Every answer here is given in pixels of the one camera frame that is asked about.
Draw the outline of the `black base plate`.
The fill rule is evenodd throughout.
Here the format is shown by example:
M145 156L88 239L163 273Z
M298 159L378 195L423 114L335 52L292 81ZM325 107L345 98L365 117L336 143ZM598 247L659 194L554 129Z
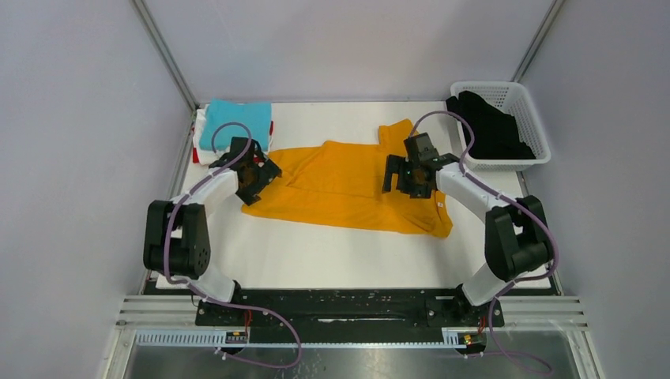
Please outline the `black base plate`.
M241 289L243 309L199 302L197 326L240 327L251 342L436 342L441 328L478 331L505 324L499 304L463 306L456 290L442 289Z

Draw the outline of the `folded white t-shirt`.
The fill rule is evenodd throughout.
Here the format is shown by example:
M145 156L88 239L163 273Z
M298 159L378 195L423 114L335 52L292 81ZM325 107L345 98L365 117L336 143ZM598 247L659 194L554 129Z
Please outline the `folded white t-shirt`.
M213 163L230 150L233 137L247 137L241 126L227 126L213 137L218 127L229 122L244 124L262 151L270 151L273 139L271 103L233 103L213 99L196 112L193 145L198 163L205 166Z

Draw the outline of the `black t-shirt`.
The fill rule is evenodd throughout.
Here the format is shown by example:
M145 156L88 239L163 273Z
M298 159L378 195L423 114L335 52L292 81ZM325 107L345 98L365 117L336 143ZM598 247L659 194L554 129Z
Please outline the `black t-shirt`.
M520 140L516 119L492 106L474 92L463 91L446 100L448 111L470 126L475 142L469 150L474 159L535 159L532 149Z

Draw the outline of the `folded turquoise t-shirt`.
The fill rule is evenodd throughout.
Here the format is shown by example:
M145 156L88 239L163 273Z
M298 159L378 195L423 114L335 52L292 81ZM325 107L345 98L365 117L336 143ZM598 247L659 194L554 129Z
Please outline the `folded turquoise t-shirt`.
M228 149L233 137L246 137L247 132L240 126L227 126L212 138L218 127L230 122L244 124L250 135L263 151L270 150L272 105L269 102L233 103L222 99L212 99L205 109L205 122L201 136L197 139L200 149L222 152Z

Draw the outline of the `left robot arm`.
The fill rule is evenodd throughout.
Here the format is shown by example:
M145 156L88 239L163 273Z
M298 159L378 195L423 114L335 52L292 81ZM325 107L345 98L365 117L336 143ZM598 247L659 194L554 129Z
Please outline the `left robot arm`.
M169 283L184 284L204 300L215 302L215 314L228 325L241 321L245 304L234 296L238 283L210 268L213 255L208 218L230 197L251 206L282 170L248 137L233 137L229 152L209 165L206 175L184 193L149 207L143 264Z

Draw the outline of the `white plastic basket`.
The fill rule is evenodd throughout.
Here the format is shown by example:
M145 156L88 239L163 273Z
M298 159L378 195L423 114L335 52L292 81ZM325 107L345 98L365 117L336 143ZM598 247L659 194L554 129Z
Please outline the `white plastic basket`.
M477 159L467 154L465 165L473 171L524 171L531 166L547 163L551 152L544 125L527 89L509 81L456 81L450 93L470 91L482 97L489 105L515 118L519 140L533 152L533 159Z

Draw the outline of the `yellow t-shirt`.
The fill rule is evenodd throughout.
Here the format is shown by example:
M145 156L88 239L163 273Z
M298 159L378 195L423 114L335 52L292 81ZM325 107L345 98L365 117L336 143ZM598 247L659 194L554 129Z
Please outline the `yellow t-shirt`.
M267 219L447 238L453 222L444 193L412 199L399 191L382 192L386 158L405 155L411 129L411 121L403 119L379 126L377 144L326 141L273 151L269 158L282 170L281 177L263 189L259 202L241 211Z

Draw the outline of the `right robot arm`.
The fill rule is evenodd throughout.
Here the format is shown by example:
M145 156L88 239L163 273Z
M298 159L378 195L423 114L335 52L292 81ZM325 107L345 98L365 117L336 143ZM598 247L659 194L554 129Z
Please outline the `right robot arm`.
M386 158L382 192L397 190L415 199L442 192L484 224L484 264L459 288L453 313L463 325L484 315L484 304L528 272L555 261L541 202L534 196L510 198L468 172L455 155L439 154L430 137L404 141L405 156Z

